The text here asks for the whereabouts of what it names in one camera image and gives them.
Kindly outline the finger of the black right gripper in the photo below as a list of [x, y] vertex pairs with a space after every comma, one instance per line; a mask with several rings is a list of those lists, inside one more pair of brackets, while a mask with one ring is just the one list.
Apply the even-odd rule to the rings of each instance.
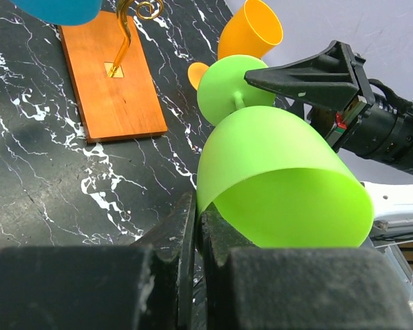
[[365, 59], [341, 41], [318, 54], [277, 67], [248, 70], [245, 81], [258, 89], [330, 111], [345, 111], [359, 93], [355, 67]]

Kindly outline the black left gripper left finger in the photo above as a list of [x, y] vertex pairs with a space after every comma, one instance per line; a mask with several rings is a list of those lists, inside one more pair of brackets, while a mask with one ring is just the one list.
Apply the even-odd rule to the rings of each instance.
[[0, 329], [189, 329], [195, 209], [131, 245], [0, 249]]

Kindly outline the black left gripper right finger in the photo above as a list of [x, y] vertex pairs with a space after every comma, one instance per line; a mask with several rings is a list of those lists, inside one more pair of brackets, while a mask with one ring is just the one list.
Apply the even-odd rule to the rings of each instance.
[[262, 249], [215, 209], [197, 242], [208, 329], [413, 329], [403, 284], [373, 248]]

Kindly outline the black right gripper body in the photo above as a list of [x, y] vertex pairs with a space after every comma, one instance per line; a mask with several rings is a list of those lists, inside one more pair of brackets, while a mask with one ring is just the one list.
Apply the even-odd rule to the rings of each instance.
[[413, 102], [380, 80], [368, 78], [360, 56], [331, 52], [315, 62], [326, 73], [346, 74], [354, 91], [344, 98], [342, 107], [313, 107], [311, 126], [335, 151], [345, 149], [413, 175]]

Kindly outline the green wine glass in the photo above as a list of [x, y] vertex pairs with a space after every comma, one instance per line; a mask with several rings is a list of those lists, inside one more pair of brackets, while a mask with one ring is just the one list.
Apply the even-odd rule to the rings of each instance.
[[198, 106], [213, 131], [198, 164], [198, 212], [215, 206], [261, 248], [359, 247], [372, 228], [371, 198], [316, 130], [245, 81], [265, 67], [228, 56], [200, 81]]

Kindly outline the blue wine glass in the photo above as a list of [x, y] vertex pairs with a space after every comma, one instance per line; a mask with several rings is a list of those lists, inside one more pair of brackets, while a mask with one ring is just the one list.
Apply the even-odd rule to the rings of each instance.
[[95, 19], [102, 0], [12, 0], [27, 14], [55, 25], [82, 25]]

